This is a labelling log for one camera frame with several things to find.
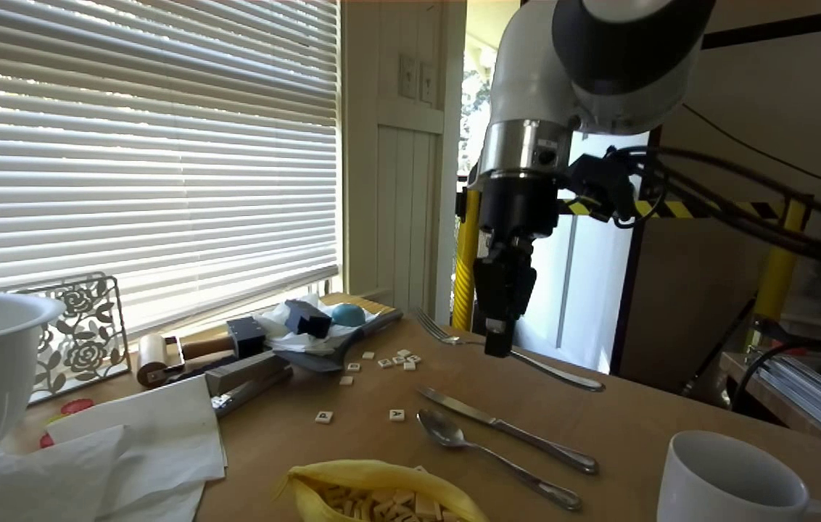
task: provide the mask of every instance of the napkin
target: napkin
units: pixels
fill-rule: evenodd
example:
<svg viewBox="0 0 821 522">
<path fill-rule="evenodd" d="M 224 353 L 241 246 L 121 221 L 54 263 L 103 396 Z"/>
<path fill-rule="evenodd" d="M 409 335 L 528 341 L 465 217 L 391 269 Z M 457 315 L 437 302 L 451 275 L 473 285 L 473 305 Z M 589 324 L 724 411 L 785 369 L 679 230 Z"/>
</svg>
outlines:
<svg viewBox="0 0 821 522">
<path fill-rule="evenodd" d="M 225 456 L 205 380 L 83 409 L 54 446 L 0 456 L 0 522 L 192 522 Z"/>
</svg>

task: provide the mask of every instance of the window blinds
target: window blinds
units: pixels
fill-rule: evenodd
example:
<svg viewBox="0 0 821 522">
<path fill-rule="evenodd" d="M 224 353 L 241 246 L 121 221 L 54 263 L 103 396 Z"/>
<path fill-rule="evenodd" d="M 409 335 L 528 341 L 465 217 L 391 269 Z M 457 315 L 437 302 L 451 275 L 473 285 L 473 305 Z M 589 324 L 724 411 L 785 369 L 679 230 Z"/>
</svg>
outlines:
<svg viewBox="0 0 821 522">
<path fill-rule="evenodd" d="M 0 288 L 131 334 L 335 273 L 333 0 L 0 0 Z"/>
</svg>

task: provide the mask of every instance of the wall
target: wall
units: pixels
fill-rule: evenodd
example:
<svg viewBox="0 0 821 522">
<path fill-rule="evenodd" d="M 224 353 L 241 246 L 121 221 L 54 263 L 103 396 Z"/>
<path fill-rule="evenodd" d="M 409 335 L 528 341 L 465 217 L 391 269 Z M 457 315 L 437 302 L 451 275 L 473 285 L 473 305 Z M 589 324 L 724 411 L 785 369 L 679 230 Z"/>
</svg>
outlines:
<svg viewBox="0 0 821 522">
<path fill-rule="evenodd" d="M 817 12 L 821 0 L 720 0 L 711 29 Z M 821 34 L 701 51 L 688 103 L 708 112 L 740 138 L 821 174 Z M 695 147 L 752 164 L 821 199 L 821 182 L 723 138 L 684 111 L 666 118 L 660 144 Z M 723 193 L 740 199 L 768 196 L 717 172 L 688 163 L 675 164 L 695 172 Z M 817 217 L 811 217 L 808 231 L 821 237 Z M 763 243 L 729 231 L 720 224 L 649 224 L 620 375 L 660 388 L 679 388 L 753 290 L 763 251 Z M 821 299 L 821 263 L 800 260 L 792 292 L 798 299 Z"/>
<path fill-rule="evenodd" d="M 447 321 L 465 2 L 343 0 L 343 50 L 344 290 Z"/>
</svg>

